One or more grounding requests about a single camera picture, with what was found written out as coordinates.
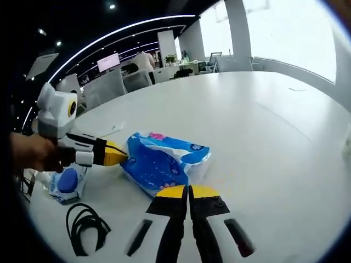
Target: wet wipes package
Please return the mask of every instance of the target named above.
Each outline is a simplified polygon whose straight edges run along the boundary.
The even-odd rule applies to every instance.
[[[49,194],[61,204],[80,199],[86,183],[88,168],[71,164],[62,173],[52,173]]]
[[[126,176],[150,197],[164,188],[199,184],[209,165],[209,147],[159,133],[134,133],[127,140]]]

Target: black cable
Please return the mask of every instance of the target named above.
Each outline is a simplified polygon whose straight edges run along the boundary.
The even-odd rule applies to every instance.
[[[118,149],[117,147],[114,147],[114,146],[112,146],[112,145],[106,145],[106,148],[111,148],[111,149],[114,149],[114,150],[116,150],[116,151],[118,151],[118,152],[124,153],[125,155],[128,155],[128,154],[126,154],[125,152],[123,152],[122,150],[120,150],[120,149]]]
[[[76,207],[85,207],[82,211],[78,213],[76,218],[73,221],[72,229],[70,231],[68,226],[68,218],[71,211]],[[66,228],[67,233],[70,237],[72,247],[77,256],[87,256],[88,254],[84,251],[82,242],[81,242],[81,233],[82,231],[88,228],[95,228],[98,231],[98,240],[95,251],[99,250],[105,244],[106,236],[111,231],[111,228],[108,224],[95,212],[93,208],[86,204],[74,204],[70,207],[66,215]]]

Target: computer monitor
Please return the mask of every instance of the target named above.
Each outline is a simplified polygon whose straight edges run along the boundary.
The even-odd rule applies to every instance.
[[[98,61],[98,68],[100,72],[103,72],[105,70],[108,70],[109,68],[119,65],[120,63],[121,62],[118,53],[114,53],[110,56],[100,59]]]

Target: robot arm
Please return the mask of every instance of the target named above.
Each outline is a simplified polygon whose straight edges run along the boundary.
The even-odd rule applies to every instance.
[[[57,139],[58,146],[73,148],[75,162],[90,167],[92,164],[110,166],[127,160],[128,156],[117,145],[76,131],[77,94],[58,92],[45,83],[38,98],[38,133]]]

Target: human hand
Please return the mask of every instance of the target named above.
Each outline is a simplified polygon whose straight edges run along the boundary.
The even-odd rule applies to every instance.
[[[74,162],[74,150],[57,147],[51,140],[38,134],[25,136],[11,133],[16,169],[32,168],[37,171],[57,171]]]

